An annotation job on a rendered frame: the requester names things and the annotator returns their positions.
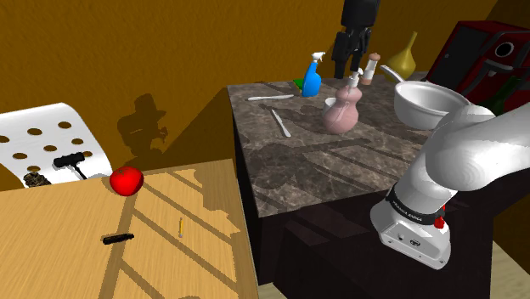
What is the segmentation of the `red tomato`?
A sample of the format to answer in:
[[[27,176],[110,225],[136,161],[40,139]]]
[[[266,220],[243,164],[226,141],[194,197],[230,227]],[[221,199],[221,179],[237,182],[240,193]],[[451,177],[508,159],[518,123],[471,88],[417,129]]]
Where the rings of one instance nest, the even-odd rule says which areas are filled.
[[[110,175],[110,186],[119,195],[135,195],[143,186],[144,175],[131,166],[123,166]]]

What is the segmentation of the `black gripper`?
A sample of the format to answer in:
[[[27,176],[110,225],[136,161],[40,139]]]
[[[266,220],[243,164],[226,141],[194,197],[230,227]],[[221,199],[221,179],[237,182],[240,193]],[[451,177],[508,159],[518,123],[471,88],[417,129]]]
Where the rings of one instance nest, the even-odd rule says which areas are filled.
[[[358,71],[359,64],[366,54],[371,36],[370,27],[374,25],[381,0],[344,0],[341,14],[341,25],[347,29],[366,27],[358,34],[357,45],[351,50],[351,37],[348,33],[340,31],[336,33],[332,53],[335,62],[335,79],[344,76],[347,61],[352,52],[351,71]]]

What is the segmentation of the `red coffee machine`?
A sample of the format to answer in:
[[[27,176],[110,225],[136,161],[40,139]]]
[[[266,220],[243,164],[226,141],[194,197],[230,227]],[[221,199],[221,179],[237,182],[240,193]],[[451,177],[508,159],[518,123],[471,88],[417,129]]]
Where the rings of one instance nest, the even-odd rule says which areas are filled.
[[[501,115],[530,102],[530,29],[491,20],[460,21],[425,81]]]

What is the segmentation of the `black remote control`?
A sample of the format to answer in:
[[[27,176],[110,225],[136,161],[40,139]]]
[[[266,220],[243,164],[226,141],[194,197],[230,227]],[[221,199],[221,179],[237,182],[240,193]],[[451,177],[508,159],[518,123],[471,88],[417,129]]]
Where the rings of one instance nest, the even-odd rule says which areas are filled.
[[[134,234],[130,234],[130,233],[114,234],[110,236],[105,236],[102,239],[102,242],[105,245],[110,245],[110,244],[119,243],[119,242],[126,241],[126,240],[131,240],[133,238],[134,238]]]

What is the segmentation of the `dark patterned lump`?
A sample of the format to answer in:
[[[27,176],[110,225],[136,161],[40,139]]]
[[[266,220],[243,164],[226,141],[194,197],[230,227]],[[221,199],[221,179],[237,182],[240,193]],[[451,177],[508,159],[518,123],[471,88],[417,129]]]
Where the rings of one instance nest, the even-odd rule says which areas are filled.
[[[25,182],[25,185],[28,188],[43,186],[43,185],[50,185],[50,182],[41,174],[38,172],[29,172],[24,177],[23,180]]]

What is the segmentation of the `blue spray bottle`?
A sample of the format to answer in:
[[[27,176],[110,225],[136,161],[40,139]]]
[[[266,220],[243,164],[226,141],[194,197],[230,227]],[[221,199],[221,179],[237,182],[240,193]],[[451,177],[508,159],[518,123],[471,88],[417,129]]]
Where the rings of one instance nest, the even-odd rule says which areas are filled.
[[[317,67],[324,55],[325,52],[315,52],[312,54],[312,62],[308,66],[303,78],[302,97],[314,97],[319,93],[321,76],[317,73]]]

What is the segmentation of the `black hammer-shaped tool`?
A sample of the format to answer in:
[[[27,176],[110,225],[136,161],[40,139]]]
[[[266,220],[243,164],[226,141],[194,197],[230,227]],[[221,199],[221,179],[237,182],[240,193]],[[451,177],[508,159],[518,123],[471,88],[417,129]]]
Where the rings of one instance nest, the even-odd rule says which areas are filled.
[[[82,152],[77,152],[55,158],[53,161],[53,165],[56,168],[71,166],[82,177],[82,179],[87,179],[87,177],[82,173],[82,171],[77,165],[81,161],[85,161],[85,155]]]

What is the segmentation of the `white table knife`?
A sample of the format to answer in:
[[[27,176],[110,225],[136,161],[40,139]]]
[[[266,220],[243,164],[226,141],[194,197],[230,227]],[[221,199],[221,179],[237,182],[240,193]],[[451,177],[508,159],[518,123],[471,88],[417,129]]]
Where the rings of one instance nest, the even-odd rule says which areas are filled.
[[[291,137],[291,134],[290,134],[289,130],[288,130],[288,129],[286,128],[286,126],[284,125],[284,123],[283,123],[282,119],[280,118],[280,116],[278,115],[278,113],[277,113],[275,110],[273,110],[273,109],[271,109],[271,112],[272,112],[272,114],[273,114],[274,119],[275,119],[276,122],[279,124],[279,126],[280,126],[280,128],[281,128],[283,134],[284,134],[287,138]]]
[[[268,99],[290,99],[293,98],[294,94],[284,94],[284,95],[276,95],[276,96],[256,96],[256,97],[249,97],[248,101],[258,101],[258,100],[268,100]]]

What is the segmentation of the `dark robot stand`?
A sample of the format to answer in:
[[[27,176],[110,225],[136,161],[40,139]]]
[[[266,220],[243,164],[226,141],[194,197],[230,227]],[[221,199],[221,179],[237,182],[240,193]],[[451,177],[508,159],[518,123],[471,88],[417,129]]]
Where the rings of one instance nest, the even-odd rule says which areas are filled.
[[[434,270],[383,245],[369,211],[383,192],[295,212],[274,285],[287,299],[489,299],[493,218],[530,193],[530,169],[446,205],[451,256]]]

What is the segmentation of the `pink soap dispenser bottle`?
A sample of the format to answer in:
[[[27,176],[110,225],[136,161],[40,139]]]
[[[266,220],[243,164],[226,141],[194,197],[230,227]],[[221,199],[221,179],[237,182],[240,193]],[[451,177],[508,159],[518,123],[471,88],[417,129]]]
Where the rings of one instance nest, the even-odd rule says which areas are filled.
[[[323,123],[330,133],[342,134],[350,131],[358,122],[357,102],[362,98],[358,88],[361,69],[354,71],[348,78],[346,86],[335,93],[335,102],[323,115]]]

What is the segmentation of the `white bowl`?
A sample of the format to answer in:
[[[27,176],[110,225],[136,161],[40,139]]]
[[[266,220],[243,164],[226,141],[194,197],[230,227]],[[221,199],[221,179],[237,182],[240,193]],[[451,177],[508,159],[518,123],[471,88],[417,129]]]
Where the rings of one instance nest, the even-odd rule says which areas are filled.
[[[429,82],[404,81],[395,86],[394,110],[403,124],[432,130],[449,112],[471,105],[455,91]]]

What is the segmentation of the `white ladle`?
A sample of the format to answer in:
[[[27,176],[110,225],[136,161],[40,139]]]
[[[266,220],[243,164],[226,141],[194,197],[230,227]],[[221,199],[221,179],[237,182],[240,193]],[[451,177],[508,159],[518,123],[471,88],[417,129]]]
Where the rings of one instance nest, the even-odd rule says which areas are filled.
[[[389,76],[396,83],[404,82],[404,79],[395,70],[388,67],[387,65],[381,65],[380,68],[387,76]]]

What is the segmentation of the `small white cup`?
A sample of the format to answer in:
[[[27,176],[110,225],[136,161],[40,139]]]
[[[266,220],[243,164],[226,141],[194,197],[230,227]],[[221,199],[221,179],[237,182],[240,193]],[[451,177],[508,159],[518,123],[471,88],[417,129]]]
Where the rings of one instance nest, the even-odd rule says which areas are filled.
[[[336,98],[327,98],[324,101],[324,108],[322,112],[322,117],[325,120],[333,121],[336,119],[336,117],[339,114],[340,107],[337,106],[337,99]]]

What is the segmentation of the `white brown pepper mill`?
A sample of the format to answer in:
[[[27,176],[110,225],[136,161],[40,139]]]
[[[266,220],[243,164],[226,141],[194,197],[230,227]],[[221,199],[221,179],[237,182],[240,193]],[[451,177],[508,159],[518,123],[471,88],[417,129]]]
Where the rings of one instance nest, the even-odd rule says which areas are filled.
[[[378,53],[372,53],[369,55],[368,63],[364,69],[364,74],[362,78],[360,79],[361,84],[363,85],[371,84],[373,80],[373,76],[375,74],[377,63],[379,62],[380,59],[381,59],[381,56]]]

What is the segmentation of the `white perforated chair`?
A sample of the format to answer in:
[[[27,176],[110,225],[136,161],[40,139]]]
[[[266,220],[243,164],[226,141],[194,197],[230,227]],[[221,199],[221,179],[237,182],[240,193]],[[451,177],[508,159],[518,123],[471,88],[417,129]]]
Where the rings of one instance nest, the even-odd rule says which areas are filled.
[[[55,158],[82,152],[77,165],[87,178],[109,176],[111,164],[83,119],[65,103],[49,104],[0,114],[0,164],[21,182],[38,172],[50,183],[82,177],[71,166],[56,168]]]

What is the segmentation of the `yellow long-necked vase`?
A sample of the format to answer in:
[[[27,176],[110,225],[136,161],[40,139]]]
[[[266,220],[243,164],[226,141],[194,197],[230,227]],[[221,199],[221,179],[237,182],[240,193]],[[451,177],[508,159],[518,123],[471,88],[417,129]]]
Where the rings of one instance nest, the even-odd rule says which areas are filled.
[[[417,32],[413,31],[408,44],[397,54],[393,55],[386,65],[396,71],[403,79],[408,79],[415,71],[416,63],[412,54],[412,47],[417,37]]]

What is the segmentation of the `wooden table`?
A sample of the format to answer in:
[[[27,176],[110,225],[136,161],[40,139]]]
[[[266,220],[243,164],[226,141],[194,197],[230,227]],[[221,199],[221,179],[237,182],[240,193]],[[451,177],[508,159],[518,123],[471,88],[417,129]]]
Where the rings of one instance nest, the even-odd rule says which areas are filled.
[[[0,193],[0,299],[258,299],[232,161]]]

